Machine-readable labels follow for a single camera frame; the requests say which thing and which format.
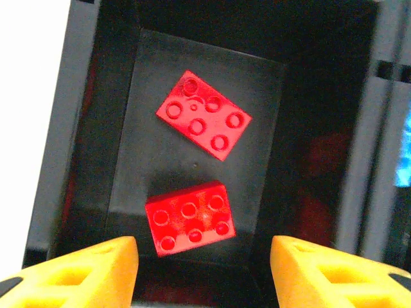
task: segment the yellow plastic part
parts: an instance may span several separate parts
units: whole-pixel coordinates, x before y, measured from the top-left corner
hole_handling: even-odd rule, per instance
[[[119,237],[22,270],[0,307],[130,307],[137,269],[136,240]]]
[[[280,308],[410,308],[411,292],[389,277],[402,269],[288,236],[275,236],[271,270]]]

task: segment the black bin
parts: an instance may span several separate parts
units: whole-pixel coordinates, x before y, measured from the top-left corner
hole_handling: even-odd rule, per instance
[[[338,248],[379,11],[73,0],[24,265],[133,235],[134,307],[277,307],[274,235]],[[155,116],[187,69],[253,118],[224,162]],[[147,197],[212,180],[227,187],[237,236],[158,258]]]

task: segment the white background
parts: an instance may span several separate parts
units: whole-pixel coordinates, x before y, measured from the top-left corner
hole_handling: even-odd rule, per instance
[[[0,4],[0,280],[21,270],[69,5]]]

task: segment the blue light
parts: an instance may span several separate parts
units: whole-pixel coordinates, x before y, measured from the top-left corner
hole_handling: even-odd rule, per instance
[[[411,111],[408,112],[407,118],[405,119],[395,185],[397,187],[411,186]]]

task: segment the red lego brick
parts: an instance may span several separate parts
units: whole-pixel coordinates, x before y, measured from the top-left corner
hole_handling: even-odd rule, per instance
[[[146,213],[159,257],[236,236],[227,191],[217,181],[151,197]]]
[[[156,114],[221,161],[252,119],[190,71],[182,75]]]

